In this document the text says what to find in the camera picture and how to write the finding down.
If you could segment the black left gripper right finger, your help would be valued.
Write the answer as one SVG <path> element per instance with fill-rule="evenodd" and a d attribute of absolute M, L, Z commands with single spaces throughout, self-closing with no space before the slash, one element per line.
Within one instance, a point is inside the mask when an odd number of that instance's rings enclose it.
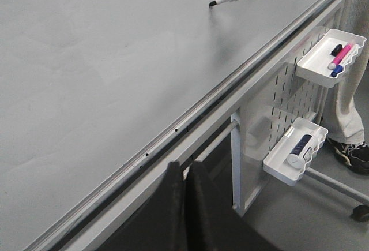
<path fill-rule="evenodd" d="M 186 178 L 185 222 L 188 250 L 279 250 L 232 209 L 202 162 Z"/>

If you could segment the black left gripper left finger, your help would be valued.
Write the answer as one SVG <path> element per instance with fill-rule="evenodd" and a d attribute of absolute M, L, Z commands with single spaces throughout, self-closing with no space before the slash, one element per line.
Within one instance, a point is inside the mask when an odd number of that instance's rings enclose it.
<path fill-rule="evenodd" d="M 183 200 L 179 162 L 149 186 L 142 179 L 104 208 L 66 250 L 178 250 Z"/>

